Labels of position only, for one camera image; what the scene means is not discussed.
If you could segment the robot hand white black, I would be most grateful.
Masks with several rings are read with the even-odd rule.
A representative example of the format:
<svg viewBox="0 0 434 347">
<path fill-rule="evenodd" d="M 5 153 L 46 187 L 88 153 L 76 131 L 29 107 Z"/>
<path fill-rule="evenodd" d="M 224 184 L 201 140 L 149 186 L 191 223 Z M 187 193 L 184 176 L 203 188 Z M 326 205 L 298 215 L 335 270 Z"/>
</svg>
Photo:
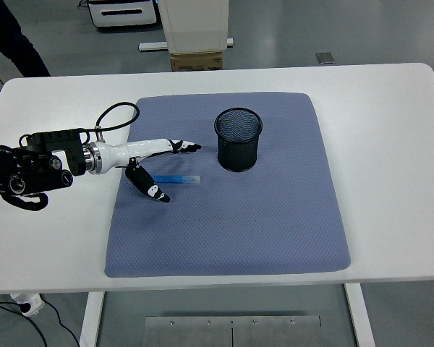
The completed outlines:
<svg viewBox="0 0 434 347">
<path fill-rule="evenodd" d="M 146 197 L 170 202 L 153 177 L 140 165 L 140 161 L 164 153 L 194 153 L 199 144 L 184 140 L 155 139 L 129 142 L 124 145 L 93 143 L 95 174 L 105 174 L 112 168 L 125 168 L 127 179 Z"/>
</svg>

